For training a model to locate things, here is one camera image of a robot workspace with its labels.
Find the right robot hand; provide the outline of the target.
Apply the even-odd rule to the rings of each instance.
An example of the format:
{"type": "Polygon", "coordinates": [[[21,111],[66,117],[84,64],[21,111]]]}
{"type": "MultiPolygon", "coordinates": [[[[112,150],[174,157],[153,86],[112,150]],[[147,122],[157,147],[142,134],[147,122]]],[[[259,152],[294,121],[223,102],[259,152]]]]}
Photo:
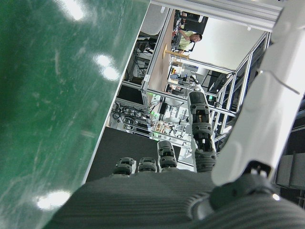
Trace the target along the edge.
{"type": "Polygon", "coordinates": [[[160,172],[128,163],[80,187],[48,229],[302,229],[305,212],[275,195],[271,178],[305,93],[305,3],[288,1],[260,73],[219,155],[209,137],[203,93],[189,94],[194,171],[175,167],[159,143],[160,172]]]}

